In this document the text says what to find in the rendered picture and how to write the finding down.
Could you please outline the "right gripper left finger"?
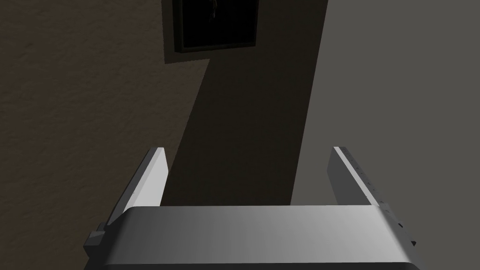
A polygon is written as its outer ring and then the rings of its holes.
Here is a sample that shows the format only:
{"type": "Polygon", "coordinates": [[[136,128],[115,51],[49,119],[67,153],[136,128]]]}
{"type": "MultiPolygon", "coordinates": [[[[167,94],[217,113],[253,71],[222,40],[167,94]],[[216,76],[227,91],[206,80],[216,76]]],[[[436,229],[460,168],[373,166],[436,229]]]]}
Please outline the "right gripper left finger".
{"type": "Polygon", "coordinates": [[[107,225],[111,225],[129,208],[159,206],[167,176],[165,149],[162,147],[149,149],[113,208],[107,225]]]}

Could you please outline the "dark framed wall picture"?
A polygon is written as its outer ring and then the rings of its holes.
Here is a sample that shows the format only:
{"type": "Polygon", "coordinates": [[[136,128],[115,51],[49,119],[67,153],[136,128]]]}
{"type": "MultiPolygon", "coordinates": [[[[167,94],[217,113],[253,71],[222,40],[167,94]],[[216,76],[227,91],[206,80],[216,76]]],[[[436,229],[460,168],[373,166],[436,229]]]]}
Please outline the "dark framed wall picture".
{"type": "Polygon", "coordinates": [[[259,0],[171,0],[177,53],[252,47],[259,0]]]}

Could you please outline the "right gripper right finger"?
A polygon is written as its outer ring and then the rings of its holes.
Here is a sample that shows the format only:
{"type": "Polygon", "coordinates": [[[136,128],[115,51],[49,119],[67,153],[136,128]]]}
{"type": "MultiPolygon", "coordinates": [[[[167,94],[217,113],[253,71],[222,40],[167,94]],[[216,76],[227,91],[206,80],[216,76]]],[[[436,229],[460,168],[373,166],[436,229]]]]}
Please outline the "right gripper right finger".
{"type": "Polygon", "coordinates": [[[346,147],[333,147],[327,175],[339,205],[374,205],[390,214],[391,209],[346,147]]]}

